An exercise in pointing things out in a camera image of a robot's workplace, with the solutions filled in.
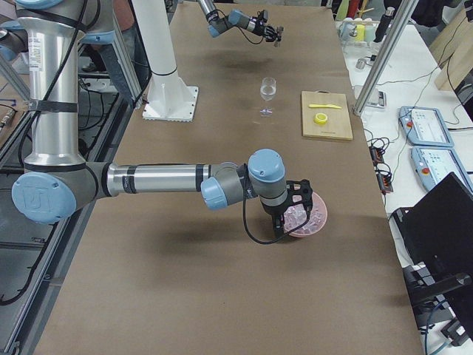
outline white desk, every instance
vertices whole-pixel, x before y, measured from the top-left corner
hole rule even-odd
[[[344,57],[347,69],[350,72],[350,80],[353,86],[363,85],[370,67],[366,66],[363,70],[355,68],[359,58],[371,55],[369,48],[366,47],[345,47]],[[430,54],[430,51],[424,44],[414,26],[408,25],[395,48],[388,65],[379,81],[380,84],[385,81],[412,80],[422,75],[430,73],[436,68],[437,63]],[[399,131],[398,110],[402,106],[413,106],[421,95],[422,89],[426,86],[421,99],[417,102],[420,107],[436,107],[446,121],[455,122],[453,109],[460,103],[453,92],[439,91],[434,84],[434,80],[440,73],[440,69],[436,69],[429,76],[421,78],[415,82],[403,82],[395,84],[385,84],[379,86],[381,91],[387,94],[387,108],[383,111],[367,107],[364,110],[361,119],[364,127],[371,131],[375,138],[388,137],[394,140],[398,132],[399,139],[389,145],[384,160],[389,164],[392,170],[395,169],[398,157],[399,165],[395,173],[394,182],[392,184],[394,192],[387,195],[386,212],[391,214],[398,207],[414,206],[425,194],[426,191],[412,167],[410,159],[410,144],[406,144],[406,136]],[[473,126],[472,121],[466,114],[462,106],[455,110],[456,115],[460,119],[457,125],[447,124],[448,127],[460,128]],[[462,163],[467,171],[473,170],[473,131],[451,132],[451,136],[455,142],[455,150],[457,151]],[[397,227],[391,222],[392,235],[395,239],[398,249],[399,260],[401,265],[410,264],[409,257],[404,248],[404,243],[397,230]],[[438,323],[429,332],[429,352],[433,352],[440,346],[445,337],[440,333],[440,329],[445,323]],[[443,355],[467,355],[473,354],[473,342],[468,340],[460,348],[449,346],[442,352]]]

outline label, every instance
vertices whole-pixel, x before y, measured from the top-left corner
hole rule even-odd
[[[30,70],[33,72],[42,72],[43,40],[38,37],[28,38],[28,53],[30,58]]]

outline cutting board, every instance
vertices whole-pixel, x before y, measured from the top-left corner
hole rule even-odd
[[[309,104],[334,104],[340,106],[341,109],[311,109]],[[328,116],[328,121],[323,126],[313,121],[314,116],[319,112]],[[302,135],[351,141],[353,139],[352,126],[345,94],[303,91]]]

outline wine glass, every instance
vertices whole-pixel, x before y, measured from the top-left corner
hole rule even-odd
[[[263,78],[261,83],[261,89],[259,90],[261,97],[266,101],[265,107],[263,107],[259,112],[261,116],[268,117],[273,114],[273,109],[268,106],[268,101],[272,100],[276,95],[276,79],[275,78]]]

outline black monitor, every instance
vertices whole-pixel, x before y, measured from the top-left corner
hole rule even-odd
[[[435,282],[460,273],[473,277],[473,195],[454,173],[409,209],[402,229],[412,261],[424,262]],[[473,285],[443,295],[473,339]]]

